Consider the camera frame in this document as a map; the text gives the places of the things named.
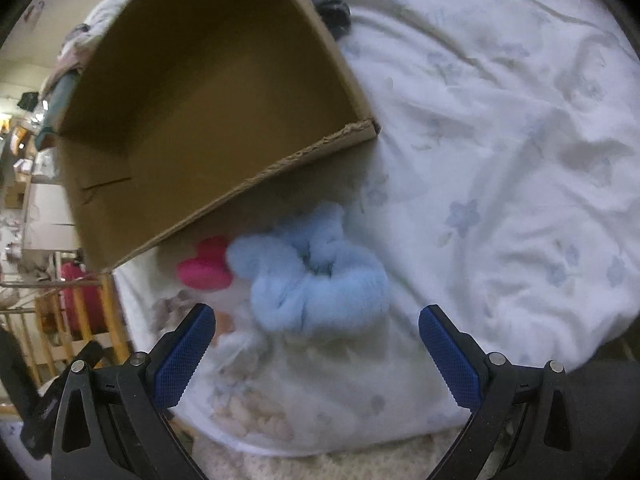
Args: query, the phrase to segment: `wrinkled fabric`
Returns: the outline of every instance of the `wrinkled fabric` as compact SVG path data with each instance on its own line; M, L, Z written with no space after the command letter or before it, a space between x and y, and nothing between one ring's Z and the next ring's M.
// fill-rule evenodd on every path
M226 250L233 273L251 281L255 320L267 332L333 339L371 329L388 311L388 280L375 254L347 240L343 209L323 202Z
M427 304L486 352L569 370L640 307L640 65L602 3L344 1L352 29L338 45L379 139L242 194L116 272L148 350L149 307L180 288L175 263L207 236L332 200L346 236L385 266L384 330L297 352L276 342L253 380L282 405L288 442L223 431L196 372L176 412L236 450L313 454L463 422L417 337Z
M66 35L53 72L40 88L40 99L46 99L57 82L70 70L84 69L111 23L129 0L102 0L89 12L84 22Z

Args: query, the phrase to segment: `wall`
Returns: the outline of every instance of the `wall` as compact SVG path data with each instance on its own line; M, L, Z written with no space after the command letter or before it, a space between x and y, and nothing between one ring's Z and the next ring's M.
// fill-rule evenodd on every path
M33 10L25 12L0 48L0 114L20 112L15 105L22 93L40 89L65 36L100 1L33 0Z

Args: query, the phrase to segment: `dark cloth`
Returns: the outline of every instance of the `dark cloth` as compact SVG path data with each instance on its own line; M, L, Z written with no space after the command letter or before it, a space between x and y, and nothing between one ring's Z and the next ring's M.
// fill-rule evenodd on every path
M36 105L38 104L38 93L37 92L25 92L20 97L18 101L18 108L21 110L27 110L28 112L33 112L36 109Z
M311 0L334 40L345 35L351 27L351 11L342 0Z

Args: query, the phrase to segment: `blue gripper pad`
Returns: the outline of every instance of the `blue gripper pad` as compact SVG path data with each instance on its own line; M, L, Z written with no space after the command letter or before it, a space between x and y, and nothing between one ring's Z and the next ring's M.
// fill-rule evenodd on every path
M216 331L213 309L199 303L149 353L147 384L159 409L178 404Z
M469 339L471 336L460 333L437 305L422 309L418 318L418 330L422 342L436 363L438 371L447 383L457 404L462 408L470 409L472 413L475 412L482 404L482 387L484 386L482 383L484 381L481 380L478 372L455 341L461 336L466 336ZM481 357L484 358L484 352L475 341L473 344L478 347Z

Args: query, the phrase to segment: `torn cardboard edge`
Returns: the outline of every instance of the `torn cardboard edge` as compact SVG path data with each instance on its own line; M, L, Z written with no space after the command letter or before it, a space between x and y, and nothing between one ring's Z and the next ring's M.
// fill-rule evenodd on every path
M203 217L210 211L213 211L232 198L236 197L247 189L256 186L257 184L260 184L268 178L271 178L276 174L292 170L293 168L302 166L303 164L308 164L330 153L338 152L345 148L350 148L351 146L355 146L356 144L364 142L365 140L374 139L377 137L379 131L380 126L373 119L366 119L357 123L347 124L340 131L335 132L330 136L323 137L315 144L307 146L306 148L303 148L302 150L299 150L298 152L293 153L286 158L282 158L274 164L271 164L264 170L257 173L255 176L246 179L239 186L236 186L217 199L212 200L212 202L208 203L203 208L194 211L191 215L187 216L177 224L174 224L170 229L157 234L156 236L151 238L151 240L136 248L134 251L131 251L129 254L121 258L112 266L108 266L105 269L101 270L110 271L115 269L116 267L119 267L120 265L138 256L139 254L142 254L145 251L148 251L149 249L155 247L162 240L183 229L187 225L196 221L198 218Z

